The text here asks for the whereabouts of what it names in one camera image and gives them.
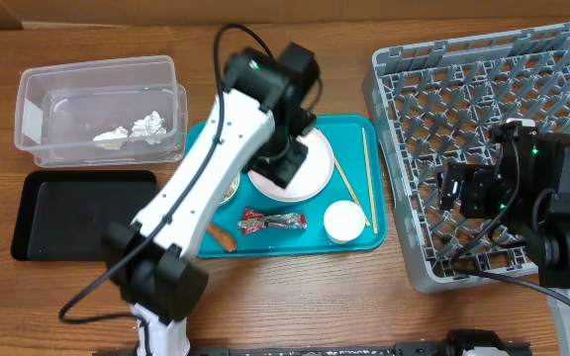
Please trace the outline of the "red foil snack wrapper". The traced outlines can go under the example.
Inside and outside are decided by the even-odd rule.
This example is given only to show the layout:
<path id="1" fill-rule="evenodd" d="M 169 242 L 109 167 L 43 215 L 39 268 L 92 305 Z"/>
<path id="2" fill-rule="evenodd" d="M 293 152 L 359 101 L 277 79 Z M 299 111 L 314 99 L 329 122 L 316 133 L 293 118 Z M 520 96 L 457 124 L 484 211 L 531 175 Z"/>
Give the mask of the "red foil snack wrapper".
<path id="1" fill-rule="evenodd" d="M 258 232 L 268 227 L 281 229 L 306 229 L 307 219 L 304 214 L 288 213 L 266 215 L 251 208 L 245 208 L 237 227 L 243 235 Z"/>

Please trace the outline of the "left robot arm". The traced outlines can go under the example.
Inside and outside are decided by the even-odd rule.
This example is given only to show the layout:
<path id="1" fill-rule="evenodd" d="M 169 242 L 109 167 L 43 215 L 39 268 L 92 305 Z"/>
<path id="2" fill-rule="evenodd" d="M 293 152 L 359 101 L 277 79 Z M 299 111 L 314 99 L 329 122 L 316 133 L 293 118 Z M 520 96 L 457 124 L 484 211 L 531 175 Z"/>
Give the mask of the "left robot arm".
<path id="1" fill-rule="evenodd" d="M 284 188 L 306 159 L 316 117 L 301 104 L 320 80 L 314 54 L 290 43 L 273 58 L 247 47 L 227 61 L 222 92 L 175 173 L 130 224 L 101 237 L 111 280 L 136 318 L 140 355 L 185 355 L 186 321 L 208 284 L 193 262 L 238 173 Z"/>

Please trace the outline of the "large pink plate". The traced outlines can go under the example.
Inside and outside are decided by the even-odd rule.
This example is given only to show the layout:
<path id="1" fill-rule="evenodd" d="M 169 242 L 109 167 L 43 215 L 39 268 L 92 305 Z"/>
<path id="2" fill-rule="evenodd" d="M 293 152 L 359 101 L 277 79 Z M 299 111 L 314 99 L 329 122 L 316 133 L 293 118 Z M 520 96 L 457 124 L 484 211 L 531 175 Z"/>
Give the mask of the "large pink plate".
<path id="1" fill-rule="evenodd" d="M 313 129 L 298 137 L 298 141 L 308 148 L 308 154 L 285 189 L 258 173 L 248 173 L 252 185 L 264 196 L 278 202 L 297 203 L 315 197 L 328 185 L 334 168 L 333 149 L 328 139 L 321 131 Z"/>

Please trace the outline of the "white cup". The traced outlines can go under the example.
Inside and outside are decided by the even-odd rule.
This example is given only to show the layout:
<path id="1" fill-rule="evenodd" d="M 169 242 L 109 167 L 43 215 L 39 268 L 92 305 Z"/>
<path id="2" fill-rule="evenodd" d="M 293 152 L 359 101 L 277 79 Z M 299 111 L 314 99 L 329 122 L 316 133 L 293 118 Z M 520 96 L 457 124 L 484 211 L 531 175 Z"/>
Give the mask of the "white cup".
<path id="1" fill-rule="evenodd" d="M 338 244 L 356 239 L 366 226 L 362 209 L 350 201 L 336 201 L 324 213 L 324 229 L 328 238 Z"/>

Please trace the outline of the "white tissue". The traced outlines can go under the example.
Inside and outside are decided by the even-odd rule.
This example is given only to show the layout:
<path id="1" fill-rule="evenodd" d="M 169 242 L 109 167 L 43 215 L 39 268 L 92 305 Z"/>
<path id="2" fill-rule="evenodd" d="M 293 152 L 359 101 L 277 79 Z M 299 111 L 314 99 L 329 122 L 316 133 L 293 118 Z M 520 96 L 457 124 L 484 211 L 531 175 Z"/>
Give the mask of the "white tissue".
<path id="1" fill-rule="evenodd" d="M 117 127 L 113 131 L 96 135 L 93 140 L 100 148 L 107 150 L 120 150 L 123 138 L 144 137 L 148 144 L 161 142 L 161 136 L 167 133 L 167 128 L 163 125 L 164 118 L 157 111 L 153 111 L 143 119 L 134 121 L 130 129 Z"/>

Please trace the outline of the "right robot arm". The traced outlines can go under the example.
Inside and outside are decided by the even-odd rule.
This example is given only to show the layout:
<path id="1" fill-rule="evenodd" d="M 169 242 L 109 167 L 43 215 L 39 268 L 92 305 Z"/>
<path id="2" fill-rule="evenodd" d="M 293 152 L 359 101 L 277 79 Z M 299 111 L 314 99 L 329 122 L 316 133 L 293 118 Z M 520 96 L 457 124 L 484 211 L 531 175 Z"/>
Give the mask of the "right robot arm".
<path id="1" fill-rule="evenodd" d="M 515 284 L 548 297 L 559 351 L 570 355 L 570 134 L 544 133 L 531 119 L 508 119 L 490 128 L 501 156 L 495 164 L 449 163 L 439 174 L 439 207 L 455 204 L 483 227 L 451 258 L 469 253 L 500 226 L 522 237 L 538 281 L 481 271 L 467 275 Z"/>

